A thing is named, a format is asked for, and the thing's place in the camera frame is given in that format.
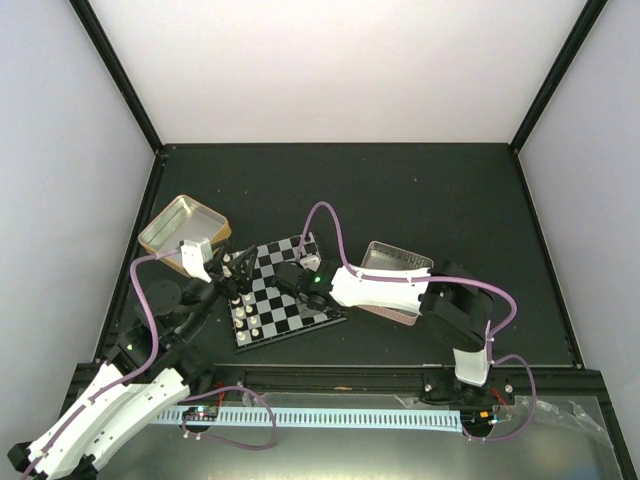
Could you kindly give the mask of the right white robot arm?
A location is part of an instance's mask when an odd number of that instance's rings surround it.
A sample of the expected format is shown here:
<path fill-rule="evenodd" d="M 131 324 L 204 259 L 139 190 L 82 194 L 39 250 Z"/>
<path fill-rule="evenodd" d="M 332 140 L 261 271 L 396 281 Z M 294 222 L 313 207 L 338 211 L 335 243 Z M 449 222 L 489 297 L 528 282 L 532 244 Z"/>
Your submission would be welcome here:
<path fill-rule="evenodd" d="M 456 272 L 368 269 L 329 261 L 311 269 L 283 262 L 272 286 L 316 311 L 371 306 L 426 319 L 453 351 L 457 396 L 476 403 L 491 390 L 488 336 L 494 299 L 477 281 Z"/>

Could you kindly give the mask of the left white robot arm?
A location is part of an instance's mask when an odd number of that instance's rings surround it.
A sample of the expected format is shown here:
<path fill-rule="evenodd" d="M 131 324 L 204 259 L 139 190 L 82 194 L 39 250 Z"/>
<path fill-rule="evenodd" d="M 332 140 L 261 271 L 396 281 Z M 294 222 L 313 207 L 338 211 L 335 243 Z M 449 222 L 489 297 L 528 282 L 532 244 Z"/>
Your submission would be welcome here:
<path fill-rule="evenodd" d="M 110 458 L 165 408 L 214 388 L 209 361 L 195 345 L 220 298 L 250 290 L 254 246 L 233 255 L 226 240 L 183 241 L 177 252 L 190 276 L 143 289 L 138 268 L 165 259 L 155 253 L 129 267 L 142 320 L 122 334 L 84 392 L 41 437 L 15 444 L 7 457 L 24 479 L 94 479 Z"/>

